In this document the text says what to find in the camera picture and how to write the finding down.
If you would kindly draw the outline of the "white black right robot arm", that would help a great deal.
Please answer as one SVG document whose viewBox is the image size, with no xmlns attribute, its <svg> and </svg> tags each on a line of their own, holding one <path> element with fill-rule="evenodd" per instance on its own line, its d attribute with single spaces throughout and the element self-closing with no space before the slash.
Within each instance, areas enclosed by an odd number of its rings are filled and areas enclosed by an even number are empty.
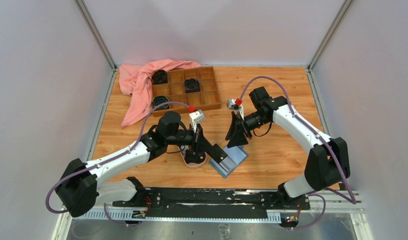
<svg viewBox="0 0 408 240">
<path fill-rule="evenodd" d="M 348 147 L 341 138 L 332 138 L 305 120 L 288 98 L 269 96 L 264 87 L 249 94 L 256 109 L 244 115 L 242 101 L 230 99 L 232 122 L 226 135 L 228 148 L 243 146 L 255 135 L 254 130 L 265 124 L 276 124 L 286 130 L 307 152 L 304 173 L 278 186 L 277 201 L 289 209 L 302 195 L 320 191 L 350 176 Z"/>
</svg>

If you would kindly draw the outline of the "pink oval card tray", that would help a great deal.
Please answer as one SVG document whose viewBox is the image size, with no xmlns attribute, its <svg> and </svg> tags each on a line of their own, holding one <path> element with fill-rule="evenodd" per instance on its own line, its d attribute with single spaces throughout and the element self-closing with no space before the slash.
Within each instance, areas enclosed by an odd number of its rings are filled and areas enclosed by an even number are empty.
<svg viewBox="0 0 408 240">
<path fill-rule="evenodd" d="M 202 167 L 203 165 L 205 165 L 205 163 L 207 162 L 207 154 L 206 154 L 206 161 L 205 161 L 204 163 L 201 163 L 201 164 L 195 164 L 195 163 L 186 164 L 186 162 L 185 162 L 185 151 L 186 151 L 186 150 L 191 150 L 191 149 L 190 149 L 187 145 L 183 145 L 183 146 L 180 147 L 179 150 L 180 150 L 180 154 L 181 154 L 181 157 L 182 157 L 182 159 L 183 159 L 184 164 L 185 164 L 188 168 L 190 168 L 190 169 L 200 168 L 200 167 Z"/>
</svg>

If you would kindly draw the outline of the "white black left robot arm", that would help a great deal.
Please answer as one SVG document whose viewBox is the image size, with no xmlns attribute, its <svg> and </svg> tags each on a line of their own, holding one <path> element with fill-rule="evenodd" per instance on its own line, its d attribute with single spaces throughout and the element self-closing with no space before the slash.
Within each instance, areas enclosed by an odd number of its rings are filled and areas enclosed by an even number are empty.
<svg viewBox="0 0 408 240">
<path fill-rule="evenodd" d="M 55 193 L 74 218 L 84 215 L 96 204 L 127 201 L 138 207 L 144 202 L 145 193 L 131 178 L 120 182 L 109 180 L 165 154 L 169 145 L 190 146 L 194 154 L 206 153 L 218 161 L 228 156 L 219 145 L 211 144 L 205 138 L 200 124 L 193 123 L 186 128 L 179 113 L 167 111 L 157 125 L 131 145 L 96 160 L 72 160 L 56 184 Z"/>
</svg>

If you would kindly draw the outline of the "teal leather card holder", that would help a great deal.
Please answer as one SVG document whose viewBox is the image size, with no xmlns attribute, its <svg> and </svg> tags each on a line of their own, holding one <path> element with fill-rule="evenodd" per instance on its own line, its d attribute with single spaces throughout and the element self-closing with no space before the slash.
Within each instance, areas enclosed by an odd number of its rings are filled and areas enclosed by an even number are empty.
<svg viewBox="0 0 408 240">
<path fill-rule="evenodd" d="M 211 159 L 209 164 L 223 177 L 227 178 L 246 158 L 249 154 L 244 150 L 243 146 L 234 146 L 223 149 L 227 153 L 227 158 L 221 162 L 216 162 Z"/>
</svg>

